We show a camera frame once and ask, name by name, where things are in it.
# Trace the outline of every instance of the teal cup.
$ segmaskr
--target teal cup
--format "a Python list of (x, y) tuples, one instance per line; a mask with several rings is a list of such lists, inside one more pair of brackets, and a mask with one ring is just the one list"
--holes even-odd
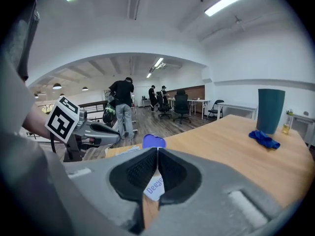
[(258, 118), (256, 128), (265, 134), (273, 135), (284, 107), (285, 91), (258, 89)]

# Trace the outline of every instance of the wooden floor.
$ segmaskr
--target wooden floor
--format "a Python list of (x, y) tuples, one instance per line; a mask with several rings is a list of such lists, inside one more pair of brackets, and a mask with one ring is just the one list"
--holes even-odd
[[(190, 116), (191, 123), (189, 123), (188, 120), (183, 120), (183, 124), (180, 124), (179, 120), (173, 121), (173, 118), (178, 117), (175, 112), (169, 112), (172, 113), (172, 118), (169, 119), (166, 116), (159, 118), (158, 115), (160, 114), (160, 112), (151, 112), (151, 109), (148, 107), (137, 108), (136, 111), (137, 114), (133, 113), (132, 115), (132, 120), (136, 120), (136, 123), (133, 123), (133, 128), (138, 129), (138, 131), (135, 133), (135, 141), (131, 141), (128, 137), (125, 137), (125, 139), (120, 140), (116, 145), (114, 145), (114, 148), (140, 144), (142, 143), (143, 137), (147, 134), (152, 134), (164, 138), (215, 121), (215, 118), (210, 118), (207, 120), (206, 117), (204, 117), (204, 119), (202, 120), (201, 114), (196, 113), (195, 115), (192, 113)], [(52, 151), (50, 144), (41, 143), (40, 145), (44, 150)], [(55, 147), (59, 159), (63, 161), (65, 146), (63, 144), (56, 144)], [(104, 158), (105, 149), (106, 146), (89, 149), (84, 156), (84, 160)]]

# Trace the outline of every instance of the office chair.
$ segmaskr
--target office chair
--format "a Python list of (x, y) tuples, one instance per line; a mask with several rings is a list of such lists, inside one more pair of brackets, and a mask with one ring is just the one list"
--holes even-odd
[(167, 114), (166, 112), (170, 110), (168, 105), (165, 105), (163, 103), (162, 95), (157, 95), (157, 101), (158, 101), (158, 110), (160, 112), (163, 112), (163, 114), (159, 114), (158, 117), (161, 118), (162, 116), (167, 116), (170, 119), (171, 114)]
[[(214, 106), (217, 105), (218, 103), (221, 103), (221, 102), (224, 102), (224, 100), (216, 100), (215, 103), (213, 104), (213, 107), (211, 110), (208, 110), (209, 114), (207, 116), (207, 119), (209, 118), (210, 114), (212, 113), (213, 114), (213, 117), (215, 117), (215, 114), (218, 115), (218, 111), (216, 109), (214, 109)], [(221, 109), (220, 115), (222, 114), (222, 118), (223, 118), (223, 108)]]
[(185, 93), (185, 90), (181, 89), (177, 91), (177, 94), (175, 95), (175, 107), (174, 107), (174, 112), (181, 114), (180, 117), (177, 117), (173, 119), (175, 121), (176, 119), (180, 120), (180, 124), (182, 124), (183, 119), (191, 120), (189, 117), (184, 117), (184, 114), (189, 113), (189, 106), (188, 106), (188, 95)]

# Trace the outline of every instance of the wooden wall panel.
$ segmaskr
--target wooden wall panel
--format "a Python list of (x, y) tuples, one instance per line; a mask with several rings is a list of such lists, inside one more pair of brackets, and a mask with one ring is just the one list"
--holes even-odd
[[(183, 88), (188, 95), (188, 99), (197, 99), (200, 98), (202, 100), (205, 99), (205, 86), (197, 86), (197, 87), (191, 87), (191, 88)], [(170, 98), (173, 98), (175, 94), (177, 93), (179, 89), (166, 91), (169, 94)], [(202, 111), (202, 103), (197, 103), (196, 105), (196, 112), (201, 113)]]

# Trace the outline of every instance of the blue cloth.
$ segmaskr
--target blue cloth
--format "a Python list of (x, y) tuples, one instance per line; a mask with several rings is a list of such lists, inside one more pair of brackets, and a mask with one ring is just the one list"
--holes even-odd
[(256, 139), (256, 141), (265, 146), (266, 148), (279, 148), (280, 143), (273, 140), (271, 137), (267, 136), (264, 132), (255, 130), (249, 133), (249, 137)]

